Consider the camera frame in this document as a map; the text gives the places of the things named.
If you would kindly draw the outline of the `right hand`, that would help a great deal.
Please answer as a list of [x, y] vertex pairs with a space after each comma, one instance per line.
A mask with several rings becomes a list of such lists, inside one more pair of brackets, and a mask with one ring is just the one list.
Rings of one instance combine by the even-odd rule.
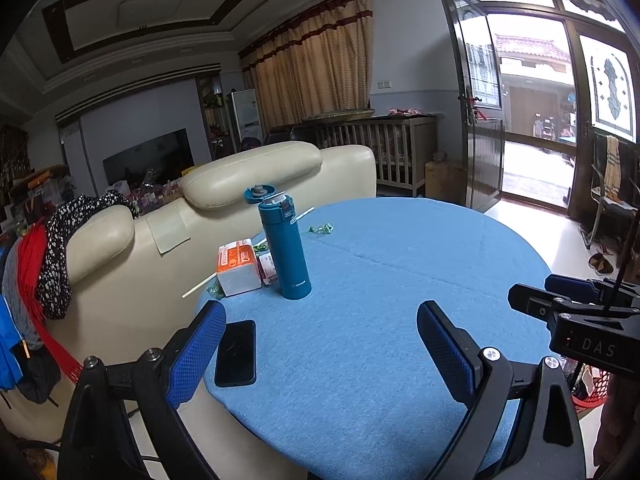
[[620, 454], [631, 431], [639, 423], [639, 384], [611, 375], [608, 397], [601, 413], [600, 429], [593, 449], [593, 463], [599, 468], [611, 465]]

